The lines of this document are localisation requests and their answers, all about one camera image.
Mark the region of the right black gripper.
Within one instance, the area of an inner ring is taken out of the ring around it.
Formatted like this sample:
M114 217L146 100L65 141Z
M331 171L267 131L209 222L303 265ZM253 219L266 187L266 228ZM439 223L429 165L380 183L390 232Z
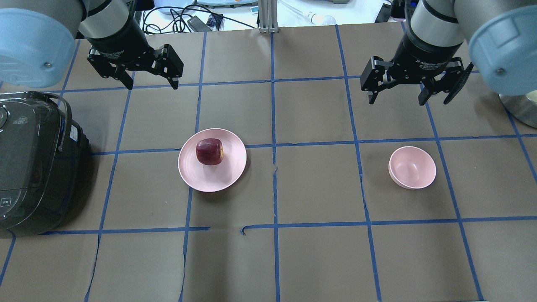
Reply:
M391 61L381 57L371 57L360 75L360 88L368 94L368 103L374 104L378 94L386 89L407 84L422 84L418 96L420 106L439 92L447 93L443 104L447 105L465 86L474 63L463 69L462 65L451 62L455 54L454 46L437 46L424 42L413 33L405 33ZM434 77L445 70L441 79Z

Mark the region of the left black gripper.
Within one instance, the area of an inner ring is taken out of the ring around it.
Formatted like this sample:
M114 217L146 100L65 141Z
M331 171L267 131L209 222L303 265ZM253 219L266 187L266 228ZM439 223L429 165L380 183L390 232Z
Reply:
M87 60L102 78L113 78L132 90L134 82L127 70L147 71L166 78L173 90L178 89L184 63L170 44L155 49L145 36L87 40L92 46Z

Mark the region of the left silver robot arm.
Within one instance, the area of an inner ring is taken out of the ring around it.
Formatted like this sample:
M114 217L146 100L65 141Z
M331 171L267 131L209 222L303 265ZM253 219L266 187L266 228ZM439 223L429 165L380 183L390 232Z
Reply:
M13 85L57 84L78 34L91 44L88 61L102 78L133 88L131 71L166 78L178 88L184 63L169 44L155 49L124 0L2 0L0 78Z

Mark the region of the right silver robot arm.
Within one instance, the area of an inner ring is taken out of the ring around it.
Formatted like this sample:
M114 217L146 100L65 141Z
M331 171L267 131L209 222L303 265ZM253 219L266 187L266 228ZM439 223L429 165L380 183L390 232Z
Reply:
M507 96L536 90L535 0L420 0L389 61L373 56L360 88L374 104L397 85L420 85L419 105L440 92L450 103L474 68L492 91Z

